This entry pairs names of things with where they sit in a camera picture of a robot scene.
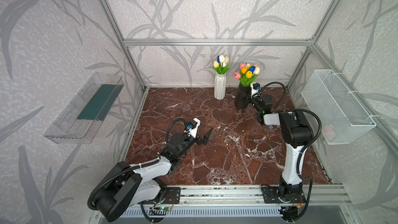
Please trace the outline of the white ribbed ceramic vase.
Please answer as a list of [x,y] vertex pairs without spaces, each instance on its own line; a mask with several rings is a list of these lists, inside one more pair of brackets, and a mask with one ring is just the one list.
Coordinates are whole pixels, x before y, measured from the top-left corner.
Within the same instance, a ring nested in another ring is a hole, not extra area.
[[220,75],[217,74],[215,75],[215,87],[214,87],[214,97],[217,100],[222,100],[225,97],[226,93],[226,74]]

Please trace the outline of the orange pink tulip bundle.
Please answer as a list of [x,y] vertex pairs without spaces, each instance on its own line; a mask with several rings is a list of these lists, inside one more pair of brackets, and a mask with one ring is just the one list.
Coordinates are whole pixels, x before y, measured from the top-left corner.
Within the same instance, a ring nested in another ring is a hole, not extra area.
[[243,85],[243,86],[245,86],[245,87],[248,87],[250,84],[251,84],[251,80],[253,79],[253,77],[254,77],[254,74],[252,74],[252,77],[251,77],[251,79],[249,80],[249,82],[248,82],[248,84],[246,84],[245,83],[245,80],[246,80],[246,77],[245,77],[245,74],[246,74],[246,72],[248,71],[248,69],[251,67],[252,65],[251,64],[249,64],[249,63],[241,63],[240,64],[240,75],[241,75],[241,78],[240,78],[240,83]]

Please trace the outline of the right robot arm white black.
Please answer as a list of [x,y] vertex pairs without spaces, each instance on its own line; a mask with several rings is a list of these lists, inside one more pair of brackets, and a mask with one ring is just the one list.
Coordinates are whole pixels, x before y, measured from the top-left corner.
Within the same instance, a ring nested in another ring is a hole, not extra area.
[[311,177],[302,175],[303,159],[307,149],[320,136],[322,123],[320,118],[309,110],[293,109],[284,112],[271,112],[271,105],[265,102],[258,93],[252,95],[240,91],[237,98],[251,104],[258,113],[257,122],[261,125],[277,125],[286,143],[285,168],[278,186],[280,198],[303,193],[303,181],[312,181]]

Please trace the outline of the cream tulip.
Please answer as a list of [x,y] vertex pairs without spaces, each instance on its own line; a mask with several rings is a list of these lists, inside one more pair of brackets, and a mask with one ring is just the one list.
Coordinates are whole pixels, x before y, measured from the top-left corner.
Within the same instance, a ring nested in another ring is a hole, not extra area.
[[259,66],[257,66],[257,67],[255,68],[254,74],[255,74],[255,75],[259,75],[259,74],[260,74],[260,67],[259,67]]

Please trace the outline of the white artificial tulip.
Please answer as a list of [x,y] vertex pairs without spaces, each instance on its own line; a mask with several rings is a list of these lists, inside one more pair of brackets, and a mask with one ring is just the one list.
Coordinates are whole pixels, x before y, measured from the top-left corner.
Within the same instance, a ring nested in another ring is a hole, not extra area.
[[225,57],[223,55],[219,55],[220,57],[220,63],[224,63],[225,62]]

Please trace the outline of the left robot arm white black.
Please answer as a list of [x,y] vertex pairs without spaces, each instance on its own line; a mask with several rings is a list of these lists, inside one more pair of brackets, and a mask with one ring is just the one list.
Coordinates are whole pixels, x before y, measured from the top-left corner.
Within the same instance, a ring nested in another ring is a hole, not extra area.
[[114,222],[130,205],[163,197],[166,186],[158,178],[175,171],[191,146],[206,145],[211,133],[212,129],[202,138],[195,129],[175,134],[165,142],[157,158],[133,165],[117,163],[90,193],[88,208],[100,211],[108,222]]

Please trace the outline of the bright yellow artificial tulip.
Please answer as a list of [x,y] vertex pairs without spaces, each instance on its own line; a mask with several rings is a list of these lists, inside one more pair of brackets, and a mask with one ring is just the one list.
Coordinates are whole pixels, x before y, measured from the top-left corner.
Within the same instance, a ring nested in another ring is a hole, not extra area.
[[213,69],[216,71],[217,74],[224,75],[229,70],[229,64],[226,62],[219,63],[217,61],[214,61]]

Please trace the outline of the black cylindrical vase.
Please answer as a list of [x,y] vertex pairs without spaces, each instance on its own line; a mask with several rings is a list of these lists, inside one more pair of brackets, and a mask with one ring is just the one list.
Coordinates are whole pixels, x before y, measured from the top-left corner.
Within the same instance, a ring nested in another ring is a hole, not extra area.
[[242,83],[239,83],[238,92],[235,97],[234,105],[235,108],[239,110],[243,110],[248,106],[248,101],[246,100],[246,96],[251,96],[251,87],[244,86]]

